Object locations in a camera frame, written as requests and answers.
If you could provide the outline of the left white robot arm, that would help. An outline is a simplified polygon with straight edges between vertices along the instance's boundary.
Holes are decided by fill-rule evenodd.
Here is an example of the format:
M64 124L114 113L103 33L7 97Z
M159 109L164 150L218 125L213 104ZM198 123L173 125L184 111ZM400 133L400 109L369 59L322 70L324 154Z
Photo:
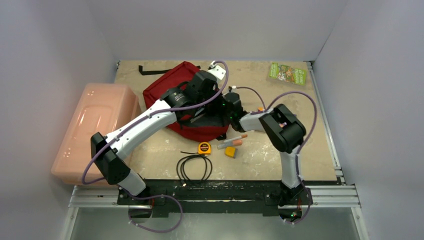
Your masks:
M200 70L190 81L166 90L151 107L123 127L106 135L95 133L90 139L91 163L109 185L126 190L138 205L146 203L149 199L147 185L125 159L157 131L219 97L222 92L219 81L211 71Z

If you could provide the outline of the green booklet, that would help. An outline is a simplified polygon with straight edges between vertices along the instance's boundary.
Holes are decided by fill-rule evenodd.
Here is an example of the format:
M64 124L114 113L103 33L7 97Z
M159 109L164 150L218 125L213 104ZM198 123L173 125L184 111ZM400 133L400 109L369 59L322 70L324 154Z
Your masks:
M304 69L272 62L268 72L268 77L271 79L304 86L306 84L307 72Z

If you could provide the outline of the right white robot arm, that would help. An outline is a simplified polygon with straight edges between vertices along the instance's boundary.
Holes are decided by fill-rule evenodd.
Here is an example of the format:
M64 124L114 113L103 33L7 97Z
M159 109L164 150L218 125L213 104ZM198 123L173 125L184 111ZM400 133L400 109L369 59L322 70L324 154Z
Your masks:
M280 154L282 200L292 204L300 198L303 180L296 152L304 143L306 128L286 105L278 104L259 113L248 112L242 106L240 95L230 92L214 99L207 108L236 132L264 132Z

